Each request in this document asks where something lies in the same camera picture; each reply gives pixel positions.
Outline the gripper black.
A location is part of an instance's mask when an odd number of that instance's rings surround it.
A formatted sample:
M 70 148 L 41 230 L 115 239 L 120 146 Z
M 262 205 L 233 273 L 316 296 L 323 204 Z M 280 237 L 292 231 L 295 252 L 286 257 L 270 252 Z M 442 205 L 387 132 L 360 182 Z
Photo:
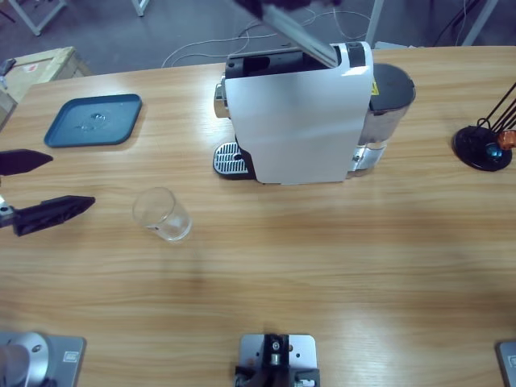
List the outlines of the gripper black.
M 0 175 L 28 173 L 51 161 L 52 156 L 29 149 L 0 151 Z M 65 223 L 86 212 L 95 202 L 95 197 L 66 195 L 14 210 L 8 201 L 0 196 L 0 227 L 12 225 L 18 237 L 25 236 Z

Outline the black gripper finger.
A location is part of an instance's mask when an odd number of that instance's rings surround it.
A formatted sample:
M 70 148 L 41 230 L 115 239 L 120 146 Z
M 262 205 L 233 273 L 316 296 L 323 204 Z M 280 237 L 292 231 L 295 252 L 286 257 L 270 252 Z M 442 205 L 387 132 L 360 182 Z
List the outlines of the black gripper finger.
M 322 6 L 338 6 L 342 0 L 274 0 L 273 4 L 284 10 L 297 10 L 303 7 L 308 7 L 312 3 L 318 3 Z
M 261 0 L 235 0 L 235 3 L 241 8 L 245 9 L 249 14 L 255 18 L 263 18 L 263 3 Z

